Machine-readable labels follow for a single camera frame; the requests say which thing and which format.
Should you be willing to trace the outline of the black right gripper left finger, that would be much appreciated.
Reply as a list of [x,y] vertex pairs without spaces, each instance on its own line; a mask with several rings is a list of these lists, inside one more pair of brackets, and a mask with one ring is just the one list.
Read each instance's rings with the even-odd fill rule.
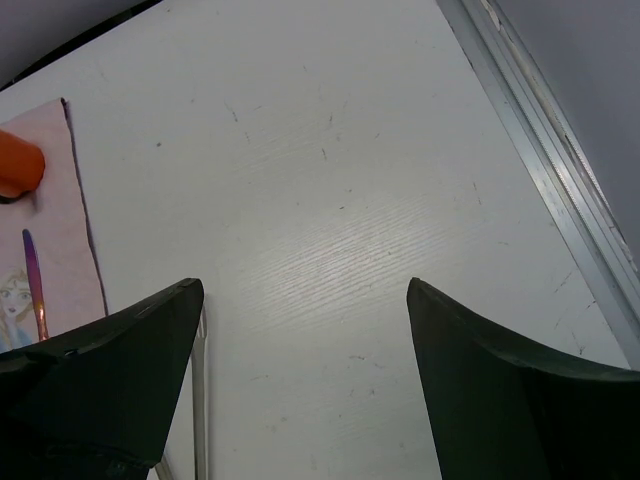
[[1,356],[4,479],[144,479],[161,460],[204,289],[186,278]]

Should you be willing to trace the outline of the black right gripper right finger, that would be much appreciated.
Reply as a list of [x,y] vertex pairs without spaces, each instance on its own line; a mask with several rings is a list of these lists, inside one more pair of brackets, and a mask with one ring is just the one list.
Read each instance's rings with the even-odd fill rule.
[[635,479],[639,375],[566,354],[430,284],[407,290],[445,479]]

